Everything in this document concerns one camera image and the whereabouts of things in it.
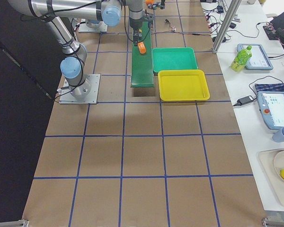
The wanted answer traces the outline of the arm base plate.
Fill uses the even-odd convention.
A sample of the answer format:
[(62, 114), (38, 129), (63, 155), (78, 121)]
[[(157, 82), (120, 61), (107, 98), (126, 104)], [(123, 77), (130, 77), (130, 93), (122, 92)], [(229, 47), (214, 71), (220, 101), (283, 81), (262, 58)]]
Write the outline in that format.
[(61, 105), (96, 105), (100, 84), (100, 74), (85, 75), (83, 85), (75, 88), (70, 87), (67, 80), (64, 80), (64, 87), (58, 89), (58, 100)]
[(106, 33), (107, 25), (103, 21), (82, 19), (78, 31), (79, 33)]

